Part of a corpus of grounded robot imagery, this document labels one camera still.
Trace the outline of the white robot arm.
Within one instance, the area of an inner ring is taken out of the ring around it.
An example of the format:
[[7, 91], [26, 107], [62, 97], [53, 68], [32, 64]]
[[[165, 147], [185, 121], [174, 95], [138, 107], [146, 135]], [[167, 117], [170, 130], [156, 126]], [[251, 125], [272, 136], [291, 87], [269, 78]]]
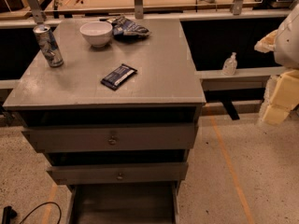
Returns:
[[264, 123], [279, 125], [299, 105], [299, 5], [254, 49], [263, 53], [273, 51], [275, 62], [287, 68], [281, 75], [269, 78], [260, 110]]

